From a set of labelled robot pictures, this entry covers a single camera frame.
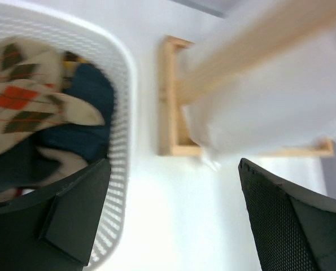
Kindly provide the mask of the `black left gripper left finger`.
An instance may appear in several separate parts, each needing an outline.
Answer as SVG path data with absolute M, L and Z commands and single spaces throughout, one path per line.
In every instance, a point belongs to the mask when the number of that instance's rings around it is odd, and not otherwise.
M 110 181 L 107 159 L 0 203 L 0 270 L 83 270 Z

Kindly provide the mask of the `beige orange argyle sock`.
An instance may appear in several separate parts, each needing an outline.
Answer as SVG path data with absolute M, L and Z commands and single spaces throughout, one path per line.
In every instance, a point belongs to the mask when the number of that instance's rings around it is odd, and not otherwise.
M 59 50 L 23 37 L 0 41 L 0 154 L 31 134 L 63 124 L 105 124 L 90 103 L 61 91 Z

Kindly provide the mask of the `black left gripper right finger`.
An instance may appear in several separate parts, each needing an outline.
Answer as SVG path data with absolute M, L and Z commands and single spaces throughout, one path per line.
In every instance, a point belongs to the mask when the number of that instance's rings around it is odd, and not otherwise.
M 336 270 L 336 199 L 242 158 L 242 192 L 262 270 Z

